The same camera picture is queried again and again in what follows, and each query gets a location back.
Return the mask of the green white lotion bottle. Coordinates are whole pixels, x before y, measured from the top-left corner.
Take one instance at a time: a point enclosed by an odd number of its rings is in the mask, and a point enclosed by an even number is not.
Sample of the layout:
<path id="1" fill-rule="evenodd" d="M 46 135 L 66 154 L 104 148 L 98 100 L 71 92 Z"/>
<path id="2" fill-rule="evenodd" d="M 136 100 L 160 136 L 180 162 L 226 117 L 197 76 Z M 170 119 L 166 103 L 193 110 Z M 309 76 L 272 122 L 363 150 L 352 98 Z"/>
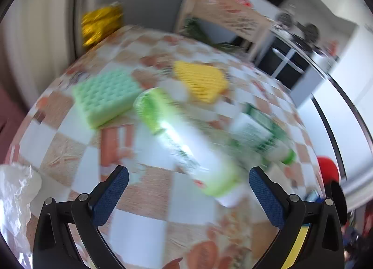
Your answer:
<path id="1" fill-rule="evenodd" d="M 161 88 L 141 93 L 133 107 L 141 122 L 194 184 L 223 207 L 245 198 L 241 169 L 224 147 L 211 141 L 195 120 Z"/>

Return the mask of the red plastic stool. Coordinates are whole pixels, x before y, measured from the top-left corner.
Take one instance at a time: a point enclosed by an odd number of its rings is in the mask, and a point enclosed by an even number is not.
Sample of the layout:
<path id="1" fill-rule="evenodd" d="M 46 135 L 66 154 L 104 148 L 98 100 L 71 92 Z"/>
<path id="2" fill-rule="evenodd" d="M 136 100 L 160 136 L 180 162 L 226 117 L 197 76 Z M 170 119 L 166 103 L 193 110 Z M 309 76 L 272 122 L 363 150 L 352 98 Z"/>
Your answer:
<path id="1" fill-rule="evenodd" d="M 318 156 L 317 161 L 319 163 L 323 183 L 329 184 L 332 181 L 339 183 L 338 168 L 333 160 L 328 157 Z"/>

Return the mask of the white plastic bag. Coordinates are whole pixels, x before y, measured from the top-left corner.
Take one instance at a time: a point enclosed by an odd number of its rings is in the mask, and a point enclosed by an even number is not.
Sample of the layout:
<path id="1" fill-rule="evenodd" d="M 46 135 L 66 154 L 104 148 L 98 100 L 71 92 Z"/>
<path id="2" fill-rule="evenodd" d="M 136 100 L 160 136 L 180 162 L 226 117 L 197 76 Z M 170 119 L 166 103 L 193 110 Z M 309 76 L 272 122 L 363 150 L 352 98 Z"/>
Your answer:
<path id="1" fill-rule="evenodd" d="M 42 179 L 31 166 L 1 165 L 1 235 L 21 268 L 32 268 L 32 248 L 27 238 L 30 204 Z"/>

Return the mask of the green white small bottle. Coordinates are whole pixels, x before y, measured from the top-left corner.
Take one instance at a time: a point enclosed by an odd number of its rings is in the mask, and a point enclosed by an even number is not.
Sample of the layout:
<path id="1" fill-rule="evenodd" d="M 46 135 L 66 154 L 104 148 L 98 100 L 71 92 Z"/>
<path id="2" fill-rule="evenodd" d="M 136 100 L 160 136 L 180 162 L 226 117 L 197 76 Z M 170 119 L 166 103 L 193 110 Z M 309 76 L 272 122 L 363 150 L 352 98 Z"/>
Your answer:
<path id="1" fill-rule="evenodd" d="M 269 162 L 285 165 L 295 161 L 295 151 L 284 129 L 252 104 L 246 104 L 232 121 L 229 133 L 235 147 L 242 152 L 250 149 Z"/>

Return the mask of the white refrigerator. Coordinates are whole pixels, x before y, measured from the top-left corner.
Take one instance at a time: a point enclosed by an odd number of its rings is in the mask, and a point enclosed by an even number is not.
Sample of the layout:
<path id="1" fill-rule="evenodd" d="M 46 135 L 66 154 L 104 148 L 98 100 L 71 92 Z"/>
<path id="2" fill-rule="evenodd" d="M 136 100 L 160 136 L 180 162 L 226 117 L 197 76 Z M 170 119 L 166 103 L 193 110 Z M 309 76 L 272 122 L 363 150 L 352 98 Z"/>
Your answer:
<path id="1" fill-rule="evenodd" d="M 354 30 L 339 61 L 299 107 L 317 155 L 352 179 L 372 167 L 372 31 Z"/>

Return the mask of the green sponge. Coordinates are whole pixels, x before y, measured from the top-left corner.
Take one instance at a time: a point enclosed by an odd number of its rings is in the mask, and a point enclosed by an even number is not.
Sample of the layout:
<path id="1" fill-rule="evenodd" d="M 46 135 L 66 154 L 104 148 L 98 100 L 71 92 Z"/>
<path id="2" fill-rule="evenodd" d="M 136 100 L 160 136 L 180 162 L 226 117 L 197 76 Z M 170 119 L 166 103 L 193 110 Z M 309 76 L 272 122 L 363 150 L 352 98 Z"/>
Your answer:
<path id="1" fill-rule="evenodd" d="M 93 129 L 131 109 L 142 91 L 140 84 L 124 70 L 96 75 L 72 89 L 75 105 Z"/>

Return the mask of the checkered floral tablecloth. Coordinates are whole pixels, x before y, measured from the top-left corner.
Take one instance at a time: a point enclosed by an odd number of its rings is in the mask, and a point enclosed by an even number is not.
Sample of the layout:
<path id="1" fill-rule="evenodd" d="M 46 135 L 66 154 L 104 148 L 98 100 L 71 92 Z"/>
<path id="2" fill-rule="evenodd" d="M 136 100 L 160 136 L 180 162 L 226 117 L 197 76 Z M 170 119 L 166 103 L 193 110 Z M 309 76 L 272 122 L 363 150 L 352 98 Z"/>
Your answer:
<path id="1" fill-rule="evenodd" d="M 235 208 L 204 194 L 134 112 L 91 129 L 72 89 L 89 77 L 125 70 L 145 88 L 161 87 L 205 129 L 225 132 L 253 104 L 289 135 L 295 162 L 274 166 L 271 178 L 288 192 L 322 191 L 315 151 L 281 84 L 251 64 L 194 40 L 126 26 L 82 56 L 32 104 L 8 160 L 35 169 L 42 186 L 30 205 L 33 241 L 44 200 L 73 200 L 90 192 L 118 164 L 130 182 L 100 228 L 127 268 L 251 268 L 277 229 L 256 197 Z"/>

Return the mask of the black built-in oven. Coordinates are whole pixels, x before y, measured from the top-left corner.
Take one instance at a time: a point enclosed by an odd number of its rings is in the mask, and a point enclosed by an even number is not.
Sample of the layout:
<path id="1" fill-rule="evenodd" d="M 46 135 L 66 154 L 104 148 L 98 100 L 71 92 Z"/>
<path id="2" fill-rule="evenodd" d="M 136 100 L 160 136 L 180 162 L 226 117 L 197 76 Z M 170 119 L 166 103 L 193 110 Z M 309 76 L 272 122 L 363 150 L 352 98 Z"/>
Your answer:
<path id="1" fill-rule="evenodd" d="M 278 37 L 271 37 L 258 53 L 255 66 L 291 90 L 310 64 L 297 50 Z"/>

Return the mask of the yellow sponge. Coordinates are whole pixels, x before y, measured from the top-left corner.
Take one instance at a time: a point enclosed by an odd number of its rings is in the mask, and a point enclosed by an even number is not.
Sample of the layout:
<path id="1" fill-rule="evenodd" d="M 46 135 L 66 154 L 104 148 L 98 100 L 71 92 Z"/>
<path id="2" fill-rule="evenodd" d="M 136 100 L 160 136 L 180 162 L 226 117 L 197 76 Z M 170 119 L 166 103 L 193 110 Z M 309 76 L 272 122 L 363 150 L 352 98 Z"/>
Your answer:
<path id="1" fill-rule="evenodd" d="M 224 73 L 210 65 L 175 61 L 173 70 L 192 96 L 201 102 L 214 102 L 229 86 Z"/>

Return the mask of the gold foil bag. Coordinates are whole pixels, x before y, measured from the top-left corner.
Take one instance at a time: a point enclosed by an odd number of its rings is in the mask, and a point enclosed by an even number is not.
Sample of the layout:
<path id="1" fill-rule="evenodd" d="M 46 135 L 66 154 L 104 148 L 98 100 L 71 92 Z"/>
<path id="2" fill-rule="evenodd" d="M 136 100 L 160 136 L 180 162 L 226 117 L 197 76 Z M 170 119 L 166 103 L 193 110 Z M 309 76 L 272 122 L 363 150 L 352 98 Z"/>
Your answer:
<path id="1" fill-rule="evenodd" d="M 85 13 L 81 22 L 82 46 L 90 49 L 122 28 L 123 24 L 123 9 L 119 3 L 112 3 Z"/>

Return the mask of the green vegetables on chair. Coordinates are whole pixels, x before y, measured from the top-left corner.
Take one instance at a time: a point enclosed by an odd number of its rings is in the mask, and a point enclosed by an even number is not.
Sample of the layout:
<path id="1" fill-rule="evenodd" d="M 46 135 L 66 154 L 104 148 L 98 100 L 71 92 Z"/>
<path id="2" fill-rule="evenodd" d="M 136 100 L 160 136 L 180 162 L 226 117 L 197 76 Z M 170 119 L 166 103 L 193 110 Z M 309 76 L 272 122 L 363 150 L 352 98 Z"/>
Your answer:
<path id="1" fill-rule="evenodd" d="M 186 37 L 189 37 L 226 53 L 236 52 L 238 49 L 241 48 L 241 43 L 243 43 L 243 39 L 239 37 L 234 38 L 234 40 L 231 42 L 213 42 L 211 38 L 203 31 L 196 18 L 187 19 L 185 21 L 183 29 L 181 30 L 181 33 Z"/>

